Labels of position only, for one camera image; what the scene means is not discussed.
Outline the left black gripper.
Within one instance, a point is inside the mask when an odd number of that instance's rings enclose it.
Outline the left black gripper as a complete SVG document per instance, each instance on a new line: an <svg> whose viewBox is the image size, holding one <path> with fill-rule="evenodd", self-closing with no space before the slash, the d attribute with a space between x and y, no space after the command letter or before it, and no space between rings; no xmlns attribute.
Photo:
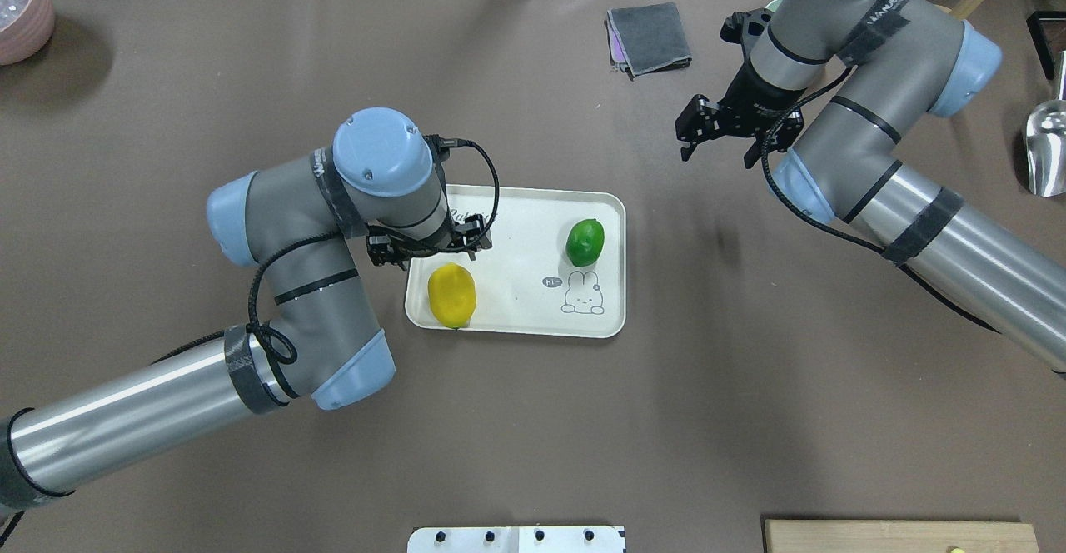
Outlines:
<svg viewBox="0 0 1066 553"><path fill-rule="evenodd" d="M415 239L392 227L370 224L366 234L366 250L373 265L392 265L407 269L415 258L427 258L438 254L465 254L470 261L477 260L477 253L491 249L491 228L494 215L484 217L471 214L463 222L446 217L439 230L430 237Z"/></svg>

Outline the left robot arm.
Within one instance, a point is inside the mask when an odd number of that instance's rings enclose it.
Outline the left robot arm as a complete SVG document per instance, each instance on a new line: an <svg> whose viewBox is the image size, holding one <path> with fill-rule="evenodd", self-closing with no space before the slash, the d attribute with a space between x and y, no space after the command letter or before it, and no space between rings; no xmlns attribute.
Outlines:
<svg viewBox="0 0 1066 553"><path fill-rule="evenodd" d="M91 481L235 421L308 397L325 411L395 375L387 337L349 249L372 264L491 248L490 215L454 219L443 162L475 141L424 135L388 107L342 121L326 147L251 172L207 201L229 261L255 269L242 324L207 334L132 374L2 421L2 523Z"/></svg>

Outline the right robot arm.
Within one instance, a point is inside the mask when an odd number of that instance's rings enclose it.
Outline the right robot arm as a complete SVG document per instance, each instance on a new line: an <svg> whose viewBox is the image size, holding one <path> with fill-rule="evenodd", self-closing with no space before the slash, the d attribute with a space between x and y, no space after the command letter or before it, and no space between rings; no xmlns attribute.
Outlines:
<svg viewBox="0 0 1066 553"><path fill-rule="evenodd" d="M705 141L753 139L744 166L793 215L1063 375L1064 269L894 157L923 114L952 116L989 83L994 42L926 0L784 0L720 36L742 66L717 102L696 95L677 117L685 161Z"/></svg>

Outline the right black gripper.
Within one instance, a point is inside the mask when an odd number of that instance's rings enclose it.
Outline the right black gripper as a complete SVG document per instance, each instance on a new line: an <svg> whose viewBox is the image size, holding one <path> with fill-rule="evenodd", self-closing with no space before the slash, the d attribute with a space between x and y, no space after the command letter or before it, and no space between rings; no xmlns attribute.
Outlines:
<svg viewBox="0 0 1066 553"><path fill-rule="evenodd" d="M803 114L792 110L804 90L784 90L766 82L750 61L734 79L718 102L694 95L675 121L681 141L679 154L688 162L704 141L732 136L756 139L743 157L745 169L753 169L771 151L785 153L804 128Z"/></svg>

